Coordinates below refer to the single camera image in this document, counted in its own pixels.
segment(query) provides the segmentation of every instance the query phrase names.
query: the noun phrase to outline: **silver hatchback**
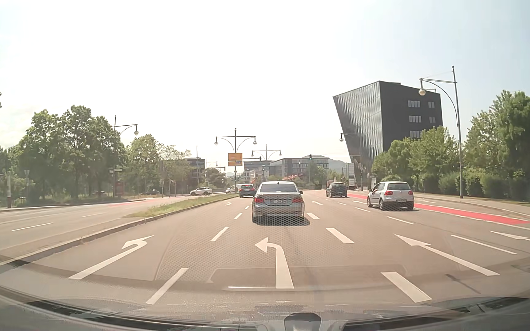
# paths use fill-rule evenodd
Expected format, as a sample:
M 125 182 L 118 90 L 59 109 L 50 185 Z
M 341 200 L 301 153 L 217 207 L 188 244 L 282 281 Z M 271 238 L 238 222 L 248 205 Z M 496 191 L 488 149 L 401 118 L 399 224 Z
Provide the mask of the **silver hatchback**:
M 304 218 L 304 199 L 292 181 L 265 181 L 253 199 L 253 223 L 259 217 Z

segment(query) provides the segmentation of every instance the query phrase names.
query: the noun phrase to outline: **dark car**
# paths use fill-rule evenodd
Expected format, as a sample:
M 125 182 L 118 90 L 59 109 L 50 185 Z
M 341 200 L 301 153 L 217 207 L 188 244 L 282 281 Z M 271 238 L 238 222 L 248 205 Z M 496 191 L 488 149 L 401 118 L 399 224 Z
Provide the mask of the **dark car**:
M 341 196 L 347 198 L 347 185 L 344 183 L 330 183 L 326 189 L 327 197 Z
M 255 187 L 253 184 L 243 184 L 239 187 L 239 197 L 254 197 L 255 196 Z

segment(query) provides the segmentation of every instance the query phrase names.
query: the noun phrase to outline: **office building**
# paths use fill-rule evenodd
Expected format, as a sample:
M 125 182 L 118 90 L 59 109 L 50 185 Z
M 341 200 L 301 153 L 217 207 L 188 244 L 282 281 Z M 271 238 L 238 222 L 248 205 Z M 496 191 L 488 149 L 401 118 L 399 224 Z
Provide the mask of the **office building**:
M 375 157 L 394 140 L 420 138 L 423 130 L 443 125 L 440 94 L 396 82 L 377 81 L 335 95 L 335 107 L 343 129 L 355 177 L 367 177 Z

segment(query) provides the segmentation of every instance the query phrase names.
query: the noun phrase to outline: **lamp post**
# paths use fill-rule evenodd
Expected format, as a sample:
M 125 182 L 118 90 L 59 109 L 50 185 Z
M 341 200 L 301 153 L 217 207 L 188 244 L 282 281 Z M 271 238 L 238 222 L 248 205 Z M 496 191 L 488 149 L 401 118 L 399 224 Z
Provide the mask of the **lamp post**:
M 265 161 L 269 160 L 269 158 L 273 155 L 273 153 L 269 154 L 269 156 L 267 156 L 267 152 L 270 151 L 270 152 L 279 152 L 279 156 L 282 156 L 282 150 L 268 150 L 267 149 L 267 144 L 265 144 L 265 150 L 264 151 L 251 151 L 251 157 L 255 156 L 254 155 L 254 152 L 257 152 L 259 154 L 261 154 L 261 152 L 265 152 L 265 155 L 261 154 L 264 158 L 265 158 Z
M 232 147 L 232 150 L 233 150 L 233 153 L 237 153 L 237 151 L 239 150 L 239 147 L 248 139 L 253 139 L 253 145 L 256 145 L 257 144 L 257 136 L 256 135 L 237 135 L 236 134 L 236 128 L 234 128 L 234 135 L 224 135 L 224 136 L 221 136 L 221 137 L 216 137 L 216 141 L 214 142 L 214 145 L 218 145 L 218 138 L 220 139 L 224 139 L 226 141 L 228 141 L 228 143 L 230 144 L 230 147 Z M 234 145 L 232 145 L 232 143 L 226 139 L 226 138 L 234 138 Z M 242 140 L 240 142 L 240 144 L 237 145 L 237 139 L 238 138 L 245 138 L 244 140 Z M 236 190 L 236 162 L 234 162 L 235 166 L 234 166 L 234 193 L 236 194 L 237 190 Z
M 116 131 L 116 128 L 122 128 L 125 127 L 120 133 L 118 133 L 118 138 L 126 131 L 126 129 L 134 127 L 134 135 L 138 135 L 138 124 L 125 124 L 125 125 L 116 125 L 116 115 L 114 115 L 114 131 Z M 112 197 L 115 197 L 116 195 L 116 165 L 115 162 L 112 162 L 112 175 L 113 175 L 113 181 L 114 185 L 112 185 Z
M 452 81 L 444 81 L 440 79 L 428 79 L 428 78 L 421 78 L 421 88 L 418 90 L 418 94 L 421 96 L 426 94 L 426 89 L 423 88 L 422 83 L 423 82 L 429 82 L 433 84 L 434 86 L 437 86 L 441 91 L 443 91 L 449 100 L 451 101 L 451 104 L 453 105 L 453 110 L 455 110 L 455 116 L 457 120 L 457 134 L 458 134 L 458 144 L 459 144 L 459 198 L 463 199 L 463 165 L 462 165 L 462 155 L 461 155 L 461 122 L 459 121 L 459 98 L 457 96 L 457 80 L 455 79 L 455 66 L 451 66 L 451 71 L 453 72 L 453 80 Z M 442 82 L 442 83 L 448 83 L 453 84 L 455 86 L 455 102 L 453 102 L 453 99 L 449 96 L 449 93 L 447 93 L 444 89 L 441 88 L 441 86 L 438 86 L 435 84 L 435 82 Z

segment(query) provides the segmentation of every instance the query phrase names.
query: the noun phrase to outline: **white arrow marking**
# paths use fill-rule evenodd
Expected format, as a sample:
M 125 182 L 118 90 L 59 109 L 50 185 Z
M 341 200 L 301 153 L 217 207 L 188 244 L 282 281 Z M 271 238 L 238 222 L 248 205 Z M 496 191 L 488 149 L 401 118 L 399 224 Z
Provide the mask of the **white arrow marking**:
M 403 236 L 398 236 L 396 234 L 396 237 L 402 239 L 405 243 L 407 243 L 408 245 L 411 245 L 411 246 L 421 246 L 422 248 L 430 251 L 430 252 L 433 252 L 433 253 L 437 253 L 438 255 L 441 255 L 442 257 L 445 257 L 446 259 L 450 259 L 452 260 L 453 262 L 457 262 L 459 264 L 461 264 L 462 266 L 465 266 L 465 267 L 468 267 L 470 269 L 473 269 L 479 273 L 482 273 L 486 276 L 495 276 L 495 275 L 500 275 L 496 272 L 493 272 L 491 270 L 488 270 L 484 267 L 480 267 L 476 264 L 473 264 L 471 262 L 468 262 L 466 260 L 462 260 L 456 256 L 453 256 L 451 254 L 447 254 L 446 252 L 441 252 L 439 251 L 438 249 L 434 249 L 433 247 L 430 247 L 429 245 L 430 244 L 427 244 L 427 243 L 423 243 L 423 242 L 420 242 L 419 240 L 416 240 L 416 239 L 411 239 L 411 238 L 406 238 L 406 237 L 403 237 Z
M 526 240 L 526 241 L 530 242 L 530 238 L 529 237 L 516 236 L 514 234 L 508 234 L 508 233 L 502 233 L 502 232 L 496 232 L 496 231 L 490 231 L 490 232 L 501 234 L 501 235 L 509 237 L 509 238 L 519 239 L 519 240 Z
M 120 254 L 118 254 L 116 256 L 113 256 L 113 257 L 111 257 L 111 258 L 109 258 L 109 259 L 107 259 L 105 261 L 99 262 L 95 266 L 88 267 L 87 269 L 85 269 L 85 270 L 83 270 L 81 272 L 78 272 L 75 275 L 70 276 L 69 279 L 83 279 L 83 278 L 87 277 L 88 275 L 91 275 L 92 273 L 98 271 L 99 269 L 101 269 L 103 267 L 106 267 L 106 266 L 110 265 L 111 263 L 114 263 L 117 260 L 123 258 L 124 256 L 130 254 L 131 252 L 134 252 L 134 251 L 136 251 L 138 249 L 143 248 L 147 244 L 147 242 L 145 242 L 144 240 L 148 239 L 150 237 L 152 237 L 152 236 L 138 238 L 138 239 L 130 240 L 130 241 L 124 243 L 124 245 L 122 246 L 122 249 L 124 249 L 124 248 L 126 248 L 128 246 L 132 246 L 132 245 L 136 245 L 136 247 L 132 247 L 131 249 L 127 250 L 126 252 L 121 252 Z
M 163 284 L 163 286 L 161 286 L 161 288 L 158 289 L 158 291 L 156 291 L 155 294 L 153 294 L 150 299 L 147 300 L 147 304 L 154 305 L 158 301 L 158 299 L 160 299 L 163 296 L 163 294 L 165 294 L 165 292 L 170 287 L 172 287 L 172 285 L 179 279 L 179 277 L 181 277 L 187 271 L 187 269 L 189 268 L 179 269 L 179 271 L 175 275 L 169 278 L 169 280 L 165 284 Z
M 287 266 L 286 255 L 280 245 L 269 242 L 269 237 L 256 243 L 260 250 L 267 252 L 267 247 L 275 248 L 275 288 L 293 289 L 294 283 L 291 281 L 290 268 Z

